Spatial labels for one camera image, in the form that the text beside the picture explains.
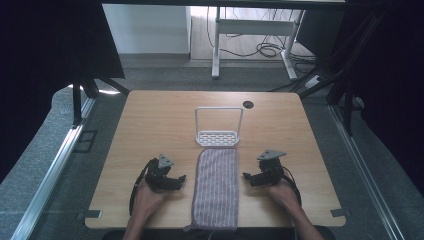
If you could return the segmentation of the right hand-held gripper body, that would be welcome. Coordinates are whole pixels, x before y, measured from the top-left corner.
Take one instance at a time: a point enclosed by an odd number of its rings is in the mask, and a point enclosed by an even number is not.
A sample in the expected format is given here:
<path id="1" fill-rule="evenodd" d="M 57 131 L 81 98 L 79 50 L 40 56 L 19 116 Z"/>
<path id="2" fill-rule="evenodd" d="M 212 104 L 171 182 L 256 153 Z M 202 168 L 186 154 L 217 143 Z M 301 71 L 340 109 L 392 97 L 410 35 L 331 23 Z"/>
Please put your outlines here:
<path id="1" fill-rule="evenodd" d="M 267 179 L 269 184 L 275 185 L 284 176 L 283 166 L 280 162 L 280 157 L 285 156 L 286 153 L 276 150 L 265 150 L 257 158 L 259 161 L 259 168 L 261 173 L 264 174 L 262 179 Z"/>

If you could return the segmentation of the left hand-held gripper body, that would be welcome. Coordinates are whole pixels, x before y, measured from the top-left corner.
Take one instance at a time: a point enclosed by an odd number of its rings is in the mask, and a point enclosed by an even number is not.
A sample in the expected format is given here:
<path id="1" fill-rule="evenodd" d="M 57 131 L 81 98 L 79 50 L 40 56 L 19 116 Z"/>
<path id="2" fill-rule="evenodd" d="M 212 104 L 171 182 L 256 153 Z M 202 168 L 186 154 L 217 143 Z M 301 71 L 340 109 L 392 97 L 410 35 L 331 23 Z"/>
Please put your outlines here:
<path id="1" fill-rule="evenodd" d="M 168 180 L 167 174 L 171 170 L 173 162 L 164 154 L 160 154 L 158 158 L 154 158 L 148 162 L 147 174 L 145 182 L 152 191 L 158 191 L 156 187 L 163 183 L 173 183 Z"/>

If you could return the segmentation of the person's left hand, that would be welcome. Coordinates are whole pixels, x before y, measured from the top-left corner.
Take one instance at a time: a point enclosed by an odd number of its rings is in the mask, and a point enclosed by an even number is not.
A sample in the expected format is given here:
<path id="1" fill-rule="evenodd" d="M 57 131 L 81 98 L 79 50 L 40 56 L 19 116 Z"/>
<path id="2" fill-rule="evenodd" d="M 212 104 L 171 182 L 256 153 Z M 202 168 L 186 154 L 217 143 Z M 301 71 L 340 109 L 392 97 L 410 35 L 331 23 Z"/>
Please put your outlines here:
<path id="1" fill-rule="evenodd" d="M 166 191 L 152 191 L 142 180 L 137 187 L 131 216 L 137 219 L 148 219 L 154 214 L 168 197 Z"/>

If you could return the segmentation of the person's right hand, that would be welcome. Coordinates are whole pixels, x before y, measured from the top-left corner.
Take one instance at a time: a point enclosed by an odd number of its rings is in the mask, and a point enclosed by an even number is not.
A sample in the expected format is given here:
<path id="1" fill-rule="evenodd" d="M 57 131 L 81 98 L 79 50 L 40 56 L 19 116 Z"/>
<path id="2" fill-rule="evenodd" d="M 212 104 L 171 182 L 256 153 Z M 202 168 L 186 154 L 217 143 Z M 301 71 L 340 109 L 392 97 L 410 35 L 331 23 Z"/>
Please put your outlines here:
<path id="1" fill-rule="evenodd" d="M 282 206 L 290 215 L 300 212 L 301 206 L 294 190 L 286 180 L 280 180 L 277 184 L 266 186 L 265 190 L 271 198 Z"/>

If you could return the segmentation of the purple striped towel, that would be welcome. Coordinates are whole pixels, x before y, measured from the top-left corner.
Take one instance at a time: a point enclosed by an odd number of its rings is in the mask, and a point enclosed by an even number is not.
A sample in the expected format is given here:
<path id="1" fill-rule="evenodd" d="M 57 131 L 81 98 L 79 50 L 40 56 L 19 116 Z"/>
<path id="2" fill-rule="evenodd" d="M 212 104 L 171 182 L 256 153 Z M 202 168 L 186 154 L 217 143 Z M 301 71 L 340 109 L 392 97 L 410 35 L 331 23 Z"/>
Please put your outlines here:
<path id="1" fill-rule="evenodd" d="M 238 151 L 204 149 L 197 161 L 191 223 L 184 230 L 235 231 L 238 214 Z"/>

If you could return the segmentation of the person's dark clothing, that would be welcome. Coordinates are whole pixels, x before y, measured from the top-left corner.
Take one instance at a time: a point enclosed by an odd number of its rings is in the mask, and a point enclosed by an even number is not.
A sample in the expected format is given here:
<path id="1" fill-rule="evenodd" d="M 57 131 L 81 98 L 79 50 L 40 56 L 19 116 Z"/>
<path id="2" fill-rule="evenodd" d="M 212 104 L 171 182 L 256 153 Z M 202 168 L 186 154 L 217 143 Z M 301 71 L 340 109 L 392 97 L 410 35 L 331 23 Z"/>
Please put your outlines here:
<path id="1" fill-rule="evenodd" d="M 147 229 L 140 240 L 305 240 L 294 228 L 238 228 L 232 231 Z"/>

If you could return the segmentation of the dark floor socket cover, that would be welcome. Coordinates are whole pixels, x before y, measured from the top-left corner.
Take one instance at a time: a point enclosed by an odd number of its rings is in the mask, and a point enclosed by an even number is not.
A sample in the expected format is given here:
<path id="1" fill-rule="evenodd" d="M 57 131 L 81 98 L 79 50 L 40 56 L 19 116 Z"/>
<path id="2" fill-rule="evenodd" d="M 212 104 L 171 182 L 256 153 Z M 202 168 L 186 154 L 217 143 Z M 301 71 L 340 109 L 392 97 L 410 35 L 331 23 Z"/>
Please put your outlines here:
<path id="1" fill-rule="evenodd" d="M 75 153 L 90 153 L 95 143 L 97 130 L 83 131 L 79 136 L 73 151 Z"/>

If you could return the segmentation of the white power strip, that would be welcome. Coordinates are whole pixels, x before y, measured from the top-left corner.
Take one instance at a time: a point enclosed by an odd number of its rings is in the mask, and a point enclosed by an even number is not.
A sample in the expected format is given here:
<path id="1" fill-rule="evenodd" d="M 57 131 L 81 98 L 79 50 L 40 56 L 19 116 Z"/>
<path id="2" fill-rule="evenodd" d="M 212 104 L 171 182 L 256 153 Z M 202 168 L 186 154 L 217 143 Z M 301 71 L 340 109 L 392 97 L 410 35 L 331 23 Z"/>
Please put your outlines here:
<path id="1" fill-rule="evenodd" d="M 319 76 L 319 75 L 315 75 L 314 77 L 312 77 L 310 80 L 308 80 L 305 83 L 305 87 L 307 89 L 310 89 L 312 87 L 314 87 L 315 85 L 317 85 L 318 83 L 320 83 L 323 80 L 323 77 Z"/>

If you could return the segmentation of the black metal stand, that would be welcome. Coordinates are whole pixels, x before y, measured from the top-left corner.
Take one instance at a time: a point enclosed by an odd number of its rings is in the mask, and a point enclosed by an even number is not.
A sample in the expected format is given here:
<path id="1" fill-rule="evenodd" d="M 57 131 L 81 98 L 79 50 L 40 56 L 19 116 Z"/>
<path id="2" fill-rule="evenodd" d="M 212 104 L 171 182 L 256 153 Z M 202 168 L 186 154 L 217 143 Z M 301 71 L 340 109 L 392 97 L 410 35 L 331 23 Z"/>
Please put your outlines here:
<path id="1" fill-rule="evenodd" d="M 342 126 L 349 136 L 352 135 L 351 115 L 354 85 L 354 80 L 351 77 L 352 69 L 380 21 L 381 17 L 378 14 L 369 13 L 335 53 L 320 65 L 321 68 L 324 68 L 328 64 L 333 65 L 338 62 L 340 65 L 338 70 L 320 83 L 298 93 L 299 97 L 303 99 L 331 85 L 326 101 L 329 105 L 336 105 L 341 99 L 344 99 Z"/>
<path id="2" fill-rule="evenodd" d="M 100 77 L 99 80 L 111 88 L 117 90 L 119 93 L 128 95 L 130 90 L 119 84 L 115 80 L 107 77 Z M 82 108 L 82 97 L 81 94 L 85 95 L 90 99 L 96 99 L 100 90 L 95 82 L 94 78 L 91 77 L 77 77 L 72 83 L 72 96 L 73 96 L 73 128 L 76 128 L 82 124 L 83 121 L 83 108 Z"/>

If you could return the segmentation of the black curtain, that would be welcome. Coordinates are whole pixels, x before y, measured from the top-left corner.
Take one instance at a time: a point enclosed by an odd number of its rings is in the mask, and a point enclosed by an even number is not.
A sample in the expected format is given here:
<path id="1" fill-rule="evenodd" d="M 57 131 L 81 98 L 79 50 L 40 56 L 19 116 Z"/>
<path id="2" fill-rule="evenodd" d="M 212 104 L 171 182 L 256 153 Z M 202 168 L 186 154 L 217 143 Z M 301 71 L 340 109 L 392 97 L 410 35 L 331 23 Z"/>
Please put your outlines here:
<path id="1" fill-rule="evenodd" d="M 101 0 L 0 0 L 0 182 L 81 79 L 125 77 Z"/>
<path id="2" fill-rule="evenodd" d="M 396 160 L 373 157 L 387 185 L 424 196 L 424 0 L 343 0 L 309 10 L 319 14 L 309 22 L 313 40 L 328 40 L 336 28 L 331 55 L 369 13 L 381 17 L 352 69 L 353 99 L 363 101 L 361 118 Z"/>

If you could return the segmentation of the aluminium floor rail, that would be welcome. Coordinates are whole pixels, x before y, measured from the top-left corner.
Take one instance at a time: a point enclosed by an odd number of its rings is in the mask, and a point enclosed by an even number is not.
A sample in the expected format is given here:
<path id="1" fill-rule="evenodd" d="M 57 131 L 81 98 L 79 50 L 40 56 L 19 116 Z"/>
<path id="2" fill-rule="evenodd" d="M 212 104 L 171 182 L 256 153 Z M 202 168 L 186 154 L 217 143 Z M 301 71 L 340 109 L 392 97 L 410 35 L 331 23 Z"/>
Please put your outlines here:
<path id="1" fill-rule="evenodd" d="M 23 214 L 15 232 L 10 240 L 28 240 L 31 236 L 63 169 L 80 137 L 83 127 L 96 100 L 88 98 L 81 107 L 82 120 L 76 127 L 72 127 L 62 142 L 55 158 L 53 159 L 45 177 L 35 192 L 27 210 Z"/>
<path id="2" fill-rule="evenodd" d="M 391 211 L 386 200 L 384 199 L 377 183 L 375 182 L 365 159 L 360 152 L 354 138 L 350 136 L 344 128 L 343 119 L 340 111 L 336 106 L 328 107 L 330 115 L 338 129 L 339 134 L 357 168 L 358 174 L 368 192 L 368 195 L 376 209 L 378 216 L 387 232 L 390 240 L 405 240 L 405 237 Z"/>

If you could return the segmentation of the white desk frame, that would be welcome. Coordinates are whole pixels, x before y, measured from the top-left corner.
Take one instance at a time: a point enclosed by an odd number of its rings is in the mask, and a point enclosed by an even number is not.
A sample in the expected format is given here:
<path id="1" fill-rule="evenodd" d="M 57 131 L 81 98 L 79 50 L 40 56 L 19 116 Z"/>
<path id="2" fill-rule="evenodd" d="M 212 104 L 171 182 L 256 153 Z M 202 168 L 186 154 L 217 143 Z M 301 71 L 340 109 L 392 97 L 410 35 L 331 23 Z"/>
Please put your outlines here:
<path id="1" fill-rule="evenodd" d="M 241 34 L 252 36 L 274 36 L 285 37 L 286 42 L 279 53 L 281 56 L 288 77 L 291 81 L 296 81 L 298 76 L 294 65 L 290 60 L 291 50 L 298 33 L 304 10 L 299 10 L 296 18 L 291 21 L 277 20 L 247 20 L 247 19 L 227 19 L 221 17 L 221 8 L 216 9 L 215 32 L 212 54 L 212 78 L 220 76 L 220 36 L 224 34 Z"/>

